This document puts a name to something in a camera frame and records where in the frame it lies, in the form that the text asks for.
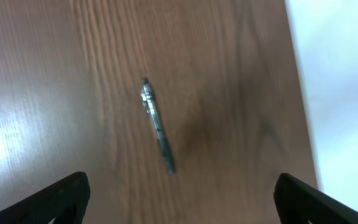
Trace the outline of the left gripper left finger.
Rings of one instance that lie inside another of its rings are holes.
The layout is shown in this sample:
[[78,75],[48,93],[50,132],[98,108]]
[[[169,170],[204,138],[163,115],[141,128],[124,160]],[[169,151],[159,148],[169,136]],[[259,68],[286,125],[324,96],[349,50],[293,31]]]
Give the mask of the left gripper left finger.
[[90,199],[84,172],[75,172],[0,211],[0,223],[81,224]]

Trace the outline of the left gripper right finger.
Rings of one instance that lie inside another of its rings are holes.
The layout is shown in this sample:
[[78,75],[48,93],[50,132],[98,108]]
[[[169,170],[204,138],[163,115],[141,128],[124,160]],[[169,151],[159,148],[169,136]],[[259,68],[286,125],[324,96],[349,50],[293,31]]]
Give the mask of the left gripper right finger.
[[282,224],[358,224],[358,212],[296,177],[279,175],[273,193]]

